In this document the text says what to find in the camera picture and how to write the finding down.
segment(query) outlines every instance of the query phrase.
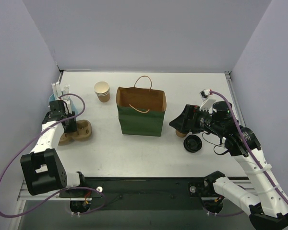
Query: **purple hose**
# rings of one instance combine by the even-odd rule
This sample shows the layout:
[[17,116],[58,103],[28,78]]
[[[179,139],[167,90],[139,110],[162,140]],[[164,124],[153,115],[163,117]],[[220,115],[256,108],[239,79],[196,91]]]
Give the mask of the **purple hose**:
[[[65,119],[63,119],[63,120],[60,120],[60,121],[58,121],[58,122],[50,125],[50,126],[47,127],[46,129],[44,129],[39,135],[37,135],[37,136],[36,136],[35,138],[33,138],[32,140],[30,140],[21,150],[19,150],[19,151],[16,153],[16,155],[15,155],[15,156],[10,160],[10,162],[4,167],[3,171],[2,171],[1,174],[0,174],[0,183],[1,183],[1,180],[2,180],[2,178],[3,178],[3,176],[4,176],[4,174],[6,173],[8,167],[11,165],[11,163],[12,163],[32,142],[37,141],[41,135],[43,135],[44,133],[46,133],[50,128],[54,127],[55,125],[57,125],[57,124],[59,124],[59,123],[61,123],[61,122],[64,122],[64,121],[67,121],[67,120],[76,118],[76,117],[80,116],[81,114],[83,114],[83,112],[84,112],[84,110],[85,110],[84,100],[83,100],[80,96],[78,96],[78,95],[76,95],[76,94],[73,94],[73,93],[63,94],[62,96],[60,96],[60,98],[63,97],[63,96],[67,96],[67,95],[75,96],[75,97],[77,97],[77,98],[79,98],[79,99],[81,100],[81,102],[82,102],[82,104],[83,104],[83,109],[82,109],[82,111],[81,111],[79,114],[75,115],[75,116],[71,116],[71,117],[65,118]],[[97,192],[97,193],[99,193],[99,194],[102,195],[102,197],[104,198],[105,202],[104,202],[100,207],[97,207],[97,208],[94,208],[94,209],[92,209],[92,210],[90,210],[90,211],[87,211],[87,212],[85,212],[85,214],[91,213],[91,212],[93,212],[93,211],[96,211],[96,210],[102,208],[102,207],[105,205],[105,203],[106,203],[106,198],[105,198],[105,196],[104,196],[101,192],[99,192],[99,191],[97,191],[97,190],[95,190],[95,189],[93,189],[93,188],[88,188],[88,187],[64,188],[64,189],[61,189],[61,190],[55,192],[54,194],[50,195],[49,197],[47,197],[45,200],[43,200],[43,201],[42,201],[40,204],[38,204],[37,206],[35,206],[35,207],[33,207],[33,208],[31,208],[31,209],[23,212],[23,213],[16,214],[16,215],[6,215],[6,214],[4,214],[4,213],[2,213],[2,212],[0,211],[0,216],[5,217],[5,218],[21,217],[21,216],[23,216],[23,215],[25,215],[25,214],[28,214],[29,212],[33,211],[34,209],[38,208],[39,206],[41,206],[43,203],[45,203],[46,201],[48,201],[50,198],[52,198],[53,196],[55,196],[55,195],[58,194],[59,192],[65,191],[65,190],[68,190],[68,189],[71,189],[71,190],[73,190],[73,189],[87,189],[87,190],[91,190],[91,191],[93,191],[93,192]]]
[[[240,137],[241,137],[241,139],[242,139],[242,142],[243,142],[245,148],[246,148],[247,151],[249,152],[250,156],[254,159],[254,161],[256,162],[256,164],[258,165],[258,167],[259,167],[260,169],[263,169],[263,166],[260,164],[260,162],[257,160],[257,158],[255,157],[255,155],[252,153],[252,151],[251,151],[248,143],[246,142],[246,140],[245,140],[245,138],[244,138],[244,136],[243,136],[243,134],[242,134],[242,132],[241,132],[241,130],[240,130],[240,127],[239,127],[239,124],[238,124],[237,119],[236,119],[236,117],[235,117],[235,114],[234,114],[234,112],[233,112],[233,110],[232,110],[232,108],[231,108],[228,100],[227,100],[222,94],[220,94],[220,93],[218,93],[218,92],[215,92],[215,91],[210,90],[210,93],[214,93],[214,94],[220,96],[220,97],[223,98],[223,100],[226,102],[226,104],[227,104],[227,106],[228,106],[228,108],[229,108],[229,110],[230,110],[230,113],[231,113],[231,115],[232,115],[232,118],[234,119],[235,125],[236,125],[236,127],[237,127],[237,130],[238,130],[238,132],[239,132],[239,135],[240,135]],[[264,171],[264,174],[265,174],[265,176],[268,178],[268,181],[271,183],[271,185],[272,185],[273,187],[276,187],[276,184],[274,183],[274,181],[272,180],[272,178],[270,177],[270,175],[269,175],[266,171]],[[279,188],[275,188],[275,191],[284,199],[285,203],[288,205],[288,200],[287,200],[287,198],[281,193],[281,191],[279,190]]]

